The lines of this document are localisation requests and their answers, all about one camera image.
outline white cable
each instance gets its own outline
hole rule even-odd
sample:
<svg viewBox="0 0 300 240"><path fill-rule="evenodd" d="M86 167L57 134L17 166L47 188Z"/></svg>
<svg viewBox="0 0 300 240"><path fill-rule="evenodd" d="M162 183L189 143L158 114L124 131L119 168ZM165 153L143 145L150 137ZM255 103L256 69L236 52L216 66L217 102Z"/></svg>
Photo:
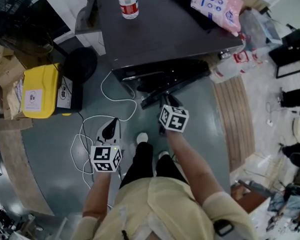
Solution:
<svg viewBox="0 0 300 240"><path fill-rule="evenodd" d="M124 102L124 101L131 101L131 102L134 102L135 108L134 108L134 110L133 110L131 116L130 116L128 119L125 119L125 120L119 119L121 122L127 122L127 121L129 121L129 120L133 117L133 115L135 114L135 112L136 112L136 110L137 110L138 104L137 104L137 102L136 102L135 100L133 100L133 99L135 98L136 94L135 94L135 92L131 89L131 87L127 85L127 87L129 87L129 89L130 89L130 90L132 91L132 93L133 93L133 99L112 99L112 98L109 98L107 95L105 95L104 91L102 90L102 85L103 85L103 83L105 82L105 80L108 78L108 76L109 76L110 74L111 74L111 71L109 72L109 74L108 74L108 75L103 79L103 81L101 82L101 85L100 85L101 92L102 92L102 94L103 94L108 100L110 100L110 101L112 101L112 102ZM85 171L86 164L87 164L88 162L90 162L90 153L89 153L89 151L88 151L88 149L87 149L88 147L87 147L87 148L85 147L85 145L84 145L84 143L83 143L83 140L82 140L81 136L84 136L84 137L88 138L88 139L91 141L91 145L93 145L93 143L94 143L93 140L92 140L91 138L89 138L88 136L86 136L85 134L82 134L82 129L83 129L84 124L85 124L85 122L86 122L87 120L92 119L92 118L98 118L98 117L112 118L112 119L115 118L114 116L111 116L111 115L101 115L101 114L100 114L100 115L93 115L93 116L90 116L90 117L84 119L83 122L82 122L81 128L80 128L80 132L74 136L74 139L73 139L73 142L72 142L72 145L71 145L71 148L70 148L70 154L71 154L71 158L72 158L72 161L73 161L73 163L74 163L74 166L75 166L75 168L76 168L78 171L80 171L80 172L82 173L82 179L83 179L84 183L89 187L89 189L91 189L91 187L90 187L90 185L89 185L89 184L86 182L86 180L85 180L85 174L88 174L88 175L94 174L94 173L95 173L95 168L94 168L94 166L92 165L92 168L93 168L92 172L86 172L86 171ZM72 148L73 148L73 146L74 146L74 143L75 143L75 140L76 140L76 137L77 137L77 136L80 136L80 138L79 138L79 139L80 139L80 142L81 142L82 146L84 147L84 150L85 150L85 151L87 152L87 154L88 154L88 160L84 163L82 170L78 168L78 166L77 166L77 164L76 164L76 162L75 162L74 156L73 156L73 154L72 154Z"/></svg>

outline pink bag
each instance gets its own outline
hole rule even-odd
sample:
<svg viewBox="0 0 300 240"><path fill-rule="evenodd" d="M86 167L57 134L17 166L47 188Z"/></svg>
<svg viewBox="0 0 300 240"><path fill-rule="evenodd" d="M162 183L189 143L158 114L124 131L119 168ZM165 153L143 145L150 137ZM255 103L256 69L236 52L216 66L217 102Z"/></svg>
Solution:
<svg viewBox="0 0 300 240"><path fill-rule="evenodd" d="M191 0L191 7L237 37L241 30L239 13L243 3L242 0Z"/></svg>

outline yellow container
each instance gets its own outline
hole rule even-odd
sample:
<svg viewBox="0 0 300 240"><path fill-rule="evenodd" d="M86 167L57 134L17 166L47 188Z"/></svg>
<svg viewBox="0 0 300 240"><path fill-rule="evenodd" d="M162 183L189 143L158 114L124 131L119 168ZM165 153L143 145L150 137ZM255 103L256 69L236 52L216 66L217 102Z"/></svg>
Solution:
<svg viewBox="0 0 300 240"><path fill-rule="evenodd" d="M80 111L83 88L62 76L59 64L43 65L24 72L22 112L28 118Z"/></svg>

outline tile floor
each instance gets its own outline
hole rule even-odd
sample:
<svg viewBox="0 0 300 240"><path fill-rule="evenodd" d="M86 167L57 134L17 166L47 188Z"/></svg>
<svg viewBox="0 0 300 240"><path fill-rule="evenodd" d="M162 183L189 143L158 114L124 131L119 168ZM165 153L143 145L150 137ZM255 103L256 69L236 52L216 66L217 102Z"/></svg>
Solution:
<svg viewBox="0 0 300 240"><path fill-rule="evenodd" d="M300 62L281 68L280 74L300 69ZM281 109L277 103L280 88L284 91L300 89L300 73L276 79L276 68L270 58L261 66L242 75L252 114L256 152L246 163L230 174L233 184L236 180L254 180L268 188L280 189L279 181L292 182L297 167L285 156L278 153L278 143L292 145L297 142L292 134L292 121L297 117L291 109ZM268 221L271 214L260 213L255 221ZM287 221L282 220L277 227L266 234L259 234L259 239L300 239L300 233L287 229Z"/></svg>

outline shoe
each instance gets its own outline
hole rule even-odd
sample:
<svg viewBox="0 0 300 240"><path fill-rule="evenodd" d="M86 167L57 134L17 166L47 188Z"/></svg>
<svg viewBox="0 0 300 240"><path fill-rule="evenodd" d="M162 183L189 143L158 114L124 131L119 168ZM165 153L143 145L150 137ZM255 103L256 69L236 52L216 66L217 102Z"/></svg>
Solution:
<svg viewBox="0 0 300 240"><path fill-rule="evenodd" d="M165 155L168 155L169 156L169 152L168 151L161 151L160 152L160 154L159 154L159 160L163 157L163 156L165 156Z"/></svg>
<svg viewBox="0 0 300 240"><path fill-rule="evenodd" d="M146 134L145 132L140 132L136 137L136 143L140 144L141 142L148 142L148 134Z"/></svg>

